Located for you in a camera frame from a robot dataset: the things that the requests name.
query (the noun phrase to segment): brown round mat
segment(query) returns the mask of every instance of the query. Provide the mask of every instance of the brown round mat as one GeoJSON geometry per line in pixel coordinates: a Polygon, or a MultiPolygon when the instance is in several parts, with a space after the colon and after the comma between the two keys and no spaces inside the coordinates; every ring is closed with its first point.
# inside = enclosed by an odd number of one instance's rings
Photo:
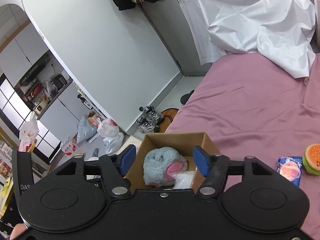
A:
{"type": "Polygon", "coordinates": [[[159,124],[159,132],[165,132],[165,130],[167,130],[168,126],[172,123],[178,111],[179,109],[177,108],[168,108],[162,112],[162,114],[164,115],[164,119],[159,124]]]}

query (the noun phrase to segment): bottle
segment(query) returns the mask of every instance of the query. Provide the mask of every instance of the bottle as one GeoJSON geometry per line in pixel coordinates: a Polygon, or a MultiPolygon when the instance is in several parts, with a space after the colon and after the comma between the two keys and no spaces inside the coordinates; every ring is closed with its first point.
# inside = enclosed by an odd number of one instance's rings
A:
{"type": "Polygon", "coordinates": [[[4,157],[11,161],[12,149],[4,141],[0,141],[0,151],[4,157]]]}

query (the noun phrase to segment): gray sneaker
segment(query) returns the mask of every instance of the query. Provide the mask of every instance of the gray sneaker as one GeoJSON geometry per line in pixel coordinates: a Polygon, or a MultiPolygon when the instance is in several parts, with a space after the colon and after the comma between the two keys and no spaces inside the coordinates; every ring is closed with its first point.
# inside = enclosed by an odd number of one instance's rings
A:
{"type": "Polygon", "coordinates": [[[159,126],[148,121],[145,117],[140,117],[136,120],[139,131],[143,133],[153,133],[159,131],[159,126]]]}
{"type": "Polygon", "coordinates": [[[149,119],[156,124],[159,124],[164,119],[164,115],[158,112],[153,106],[146,106],[144,111],[149,119]]]}

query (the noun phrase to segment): plush toy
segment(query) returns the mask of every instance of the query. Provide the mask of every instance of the plush toy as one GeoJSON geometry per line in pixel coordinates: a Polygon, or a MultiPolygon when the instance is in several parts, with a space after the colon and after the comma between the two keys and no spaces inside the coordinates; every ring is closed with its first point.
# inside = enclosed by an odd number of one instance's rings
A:
{"type": "Polygon", "coordinates": [[[307,172],[320,175],[320,144],[311,144],[305,150],[302,164],[307,172]]]}
{"type": "Polygon", "coordinates": [[[156,187],[175,184],[171,174],[186,171],[188,163],[177,150],[171,147],[154,149],[146,155],[143,163],[143,179],[146,185],[156,187]]]}

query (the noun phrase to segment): ceiling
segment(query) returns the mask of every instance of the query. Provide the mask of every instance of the ceiling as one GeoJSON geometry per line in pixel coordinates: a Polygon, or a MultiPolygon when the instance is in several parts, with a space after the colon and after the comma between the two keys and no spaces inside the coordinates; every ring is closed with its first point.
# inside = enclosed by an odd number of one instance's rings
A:
{"type": "Polygon", "coordinates": [[[15,4],[0,7],[0,46],[28,20],[27,14],[15,4]]]}

